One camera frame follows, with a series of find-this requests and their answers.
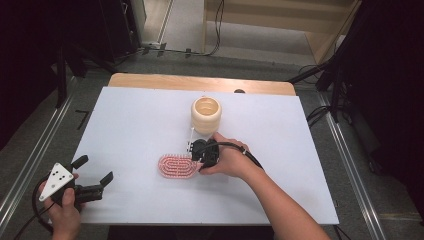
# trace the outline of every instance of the hairbrush bristles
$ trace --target hairbrush bristles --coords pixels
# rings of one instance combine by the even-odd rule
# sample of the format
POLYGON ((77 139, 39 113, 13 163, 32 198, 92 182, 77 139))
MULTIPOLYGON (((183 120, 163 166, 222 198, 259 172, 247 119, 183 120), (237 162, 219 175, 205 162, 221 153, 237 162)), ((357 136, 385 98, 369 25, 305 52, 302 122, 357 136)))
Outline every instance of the hairbrush bristles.
POLYGON ((167 154, 160 158, 158 167, 166 178, 190 178, 203 164, 191 160, 190 155, 167 154))

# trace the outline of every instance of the floor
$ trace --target floor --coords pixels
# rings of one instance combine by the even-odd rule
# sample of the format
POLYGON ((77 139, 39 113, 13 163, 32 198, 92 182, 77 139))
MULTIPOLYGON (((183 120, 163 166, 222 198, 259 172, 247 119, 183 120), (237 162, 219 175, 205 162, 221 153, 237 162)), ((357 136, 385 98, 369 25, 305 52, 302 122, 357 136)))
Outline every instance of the floor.
MULTIPOLYGON (((146 9, 149 9, 149 1, 154 2, 155 0, 145 0, 146 9)), ((162 6, 165 7, 156 9, 156 11, 160 12, 158 21, 164 19, 162 22, 166 24, 165 28, 156 28, 156 33, 151 35, 153 37, 146 44, 167 43, 167 49, 184 51, 186 48, 191 48, 193 51, 200 51, 201 10, 199 9, 202 9, 203 1, 156 1, 164 1, 162 6), (168 9, 170 3, 172 3, 172 8, 168 12, 164 8, 168 9)), ((212 49, 215 45, 216 38, 213 28, 213 23, 209 23, 207 50, 212 49)), ((236 24, 223 24, 221 30, 221 48, 217 52, 216 58, 191 57, 186 59, 184 56, 171 53, 158 58, 152 53, 145 56, 139 54, 128 58, 118 69, 131 73, 284 81, 296 76, 302 70, 302 66, 315 64, 302 32, 246 27, 236 24)), ((73 95, 74 100, 70 103, 62 124, 56 129, 55 137, 50 139, 48 149, 42 152, 43 160, 34 173, 33 179, 44 175, 45 169, 48 169, 55 161, 67 162, 72 158, 83 134, 83 128, 76 130, 81 124, 82 118, 77 110, 93 109, 101 88, 107 85, 109 78, 110 75, 103 70, 93 69, 89 71, 85 79, 75 80, 78 85, 73 95)), ((316 79, 311 77, 308 81, 313 82, 316 79)), ((321 105, 313 85, 300 82, 295 85, 295 88, 301 99, 305 115, 321 105)), ((15 134, 10 144, 0 151, 0 159, 4 162, 0 169, 1 176, 4 176, 4 181, 0 184, 3 190, 0 198, 6 198, 7 190, 12 188, 20 169, 25 167, 28 156, 32 154, 33 146, 37 144, 39 136, 42 135, 50 117, 54 114, 54 109, 51 108, 54 104, 55 93, 40 104, 39 108, 15 134)), ((346 122, 342 121, 340 127, 355 161, 355 167, 384 230, 383 237, 373 237, 365 213, 358 203, 360 198, 352 187, 352 179, 347 174, 346 165, 339 151, 336 150, 338 146, 330 130, 330 123, 328 118, 322 119, 311 129, 311 134, 335 202, 341 222, 340 227, 352 239, 424 239, 424 228, 419 225, 422 220, 408 198, 405 188, 390 176, 377 176, 369 171, 366 153, 355 132, 346 122)), ((34 182, 31 181, 26 186, 28 190, 23 193, 23 200, 12 207, 12 210, 16 212, 5 230, 6 238, 9 236, 11 239, 11 236, 14 236, 29 217, 30 206, 26 200, 30 198, 30 189, 33 185, 34 182)), ((333 239, 336 239, 337 236, 331 226, 326 226, 325 230, 333 239)), ((108 228, 105 226, 83 226, 80 239, 107 239, 107 234, 108 228)), ((30 225, 25 235, 25 239, 46 239, 48 237, 48 234, 40 230, 35 223, 30 225)))

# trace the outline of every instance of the person's left hand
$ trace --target person's left hand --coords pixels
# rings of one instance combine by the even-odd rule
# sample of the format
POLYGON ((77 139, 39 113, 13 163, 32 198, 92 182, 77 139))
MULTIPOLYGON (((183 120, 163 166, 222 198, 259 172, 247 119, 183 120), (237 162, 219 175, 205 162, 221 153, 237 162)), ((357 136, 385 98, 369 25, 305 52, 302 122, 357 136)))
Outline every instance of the person's left hand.
MULTIPOLYGON (((38 189, 42 192, 46 182, 40 185, 38 189)), ((47 209, 53 204, 51 198, 44 200, 44 207, 47 209)), ((74 207, 75 191, 73 188, 68 188, 62 197, 62 207, 58 204, 53 204, 49 209, 48 214, 53 223, 53 238, 52 239, 76 239, 81 226, 81 216, 78 210, 74 207)))

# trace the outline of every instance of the wooden table edge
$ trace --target wooden table edge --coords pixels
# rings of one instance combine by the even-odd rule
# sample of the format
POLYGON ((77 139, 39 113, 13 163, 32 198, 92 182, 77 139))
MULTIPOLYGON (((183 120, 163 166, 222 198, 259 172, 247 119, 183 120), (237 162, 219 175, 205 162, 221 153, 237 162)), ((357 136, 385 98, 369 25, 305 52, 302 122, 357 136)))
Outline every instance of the wooden table edge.
POLYGON ((288 82, 163 74, 116 73, 110 78, 108 86, 210 92, 241 89, 246 93, 296 96, 293 84, 288 82))

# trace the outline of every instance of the black stand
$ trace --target black stand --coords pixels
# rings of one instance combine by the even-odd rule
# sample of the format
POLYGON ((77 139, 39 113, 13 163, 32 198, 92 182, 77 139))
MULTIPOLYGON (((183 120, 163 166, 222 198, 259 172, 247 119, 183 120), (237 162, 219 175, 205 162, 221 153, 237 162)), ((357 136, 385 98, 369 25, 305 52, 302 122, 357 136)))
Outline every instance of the black stand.
POLYGON ((56 108, 60 108, 67 97, 66 62, 69 64, 69 67, 75 76, 85 77, 85 74, 87 73, 87 68, 80 56, 84 56, 90 59, 100 67, 104 68, 110 74, 115 74, 118 72, 117 69, 107 64, 104 60, 98 58, 77 44, 64 41, 62 46, 57 51, 58 97, 56 108))
POLYGON ((326 91, 330 85, 333 83, 333 93, 331 97, 331 106, 330 112, 336 123, 337 119, 337 108, 340 97, 340 91, 342 83, 345 79, 345 72, 343 71, 344 61, 346 61, 346 55, 349 51, 354 51, 355 38, 358 36, 360 31, 365 27, 365 24, 373 12, 379 7, 383 1, 377 1, 373 3, 374 5, 368 6, 366 3, 362 3, 357 16, 355 17, 351 28, 349 29, 346 38, 340 44, 340 47, 334 53, 334 55, 326 62, 317 65, 316 67, 292 78, 288 82, 295 84, 302 81, 305 78, 308 78, 314 74, 317 74, 321 71, 324 71, 320 78, 318 79, 315 87, 318 91, 326 91))

